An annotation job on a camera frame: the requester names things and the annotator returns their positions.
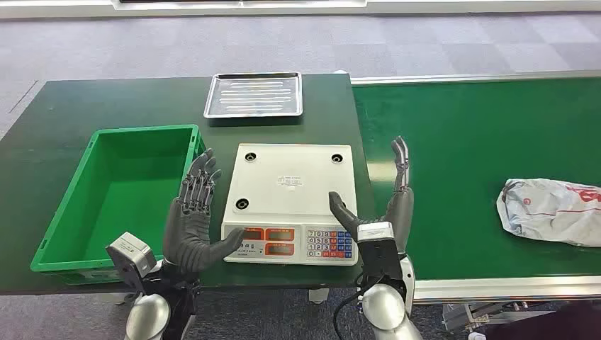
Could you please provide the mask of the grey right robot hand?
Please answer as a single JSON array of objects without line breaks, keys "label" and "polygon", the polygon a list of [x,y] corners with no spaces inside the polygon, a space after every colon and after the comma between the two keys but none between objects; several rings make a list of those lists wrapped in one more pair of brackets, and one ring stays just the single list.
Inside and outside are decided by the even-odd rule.
[{"label": "grey right robot hand", "polygon": [[393,228],[397,253],[405,254],[415,202],[414,192],[409,186],[409,149],[401,136],[397,136],[391,142],[391,149],[395,154],[396,177],[393,185],[393,193],[388,201],[385,215],[372,220],[361,219],[346,208],[339,193],[336,191],[328,193],[328,200],[330,212],[334,215],[338,223],[350,233],[355,242],[358,240],[357,230],[359,225],[389,222]]}]

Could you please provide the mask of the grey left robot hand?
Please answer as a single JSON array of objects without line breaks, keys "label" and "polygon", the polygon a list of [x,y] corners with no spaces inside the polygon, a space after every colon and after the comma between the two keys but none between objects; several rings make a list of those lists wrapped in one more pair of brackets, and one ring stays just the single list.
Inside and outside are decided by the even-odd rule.
[{"label": "grey left robot hand", "polygon": [[236,227],[224,239],[210,241],[210,207],[221,170],[211,148],[196,157],[169,206],[164,228],[164,261],[181,273],[200,273],[238,250],[245,229]]}]

